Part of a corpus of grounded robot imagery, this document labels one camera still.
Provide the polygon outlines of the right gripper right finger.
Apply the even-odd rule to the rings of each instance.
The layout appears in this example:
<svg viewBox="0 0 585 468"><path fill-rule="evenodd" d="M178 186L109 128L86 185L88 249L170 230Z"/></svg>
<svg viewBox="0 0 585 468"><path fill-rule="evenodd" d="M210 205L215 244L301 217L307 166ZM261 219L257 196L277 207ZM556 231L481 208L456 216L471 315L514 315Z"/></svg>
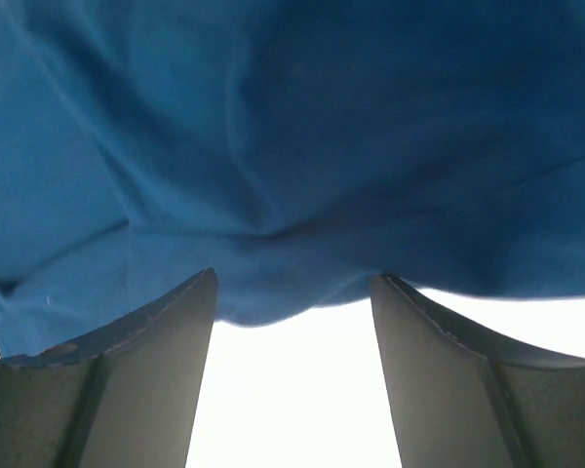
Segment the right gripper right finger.
<svg viewBox="0 0 585 468"><path fill-rule="evenodd" d="M407 283L371 307L406 467L585 467L585 358L493 331Z"/></svg>

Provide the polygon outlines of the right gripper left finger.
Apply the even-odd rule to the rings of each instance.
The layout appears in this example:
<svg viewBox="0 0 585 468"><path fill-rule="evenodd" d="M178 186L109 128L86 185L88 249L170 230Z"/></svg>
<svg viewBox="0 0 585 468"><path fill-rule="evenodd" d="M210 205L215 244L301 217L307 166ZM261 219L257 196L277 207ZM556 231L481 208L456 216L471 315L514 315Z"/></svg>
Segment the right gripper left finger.
<svg viewBox="0 0 585 468"><path fill-rule="evenodd" d="M184 466L216 295L205 270L95 331L0 359L0 468Z"/></svg>

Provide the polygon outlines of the navy blue t-shirt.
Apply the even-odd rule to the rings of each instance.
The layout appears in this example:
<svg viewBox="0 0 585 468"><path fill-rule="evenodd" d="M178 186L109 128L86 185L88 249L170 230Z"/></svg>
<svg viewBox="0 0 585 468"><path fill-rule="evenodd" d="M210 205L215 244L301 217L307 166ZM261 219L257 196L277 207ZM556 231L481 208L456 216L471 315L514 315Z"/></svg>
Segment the navy blue t-shirt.
<svg viewBox="0 0 585 468"><path fill-rule="evenodd" d="M585 1L0 1L0 353L199 271L585 296Z"/></svg>

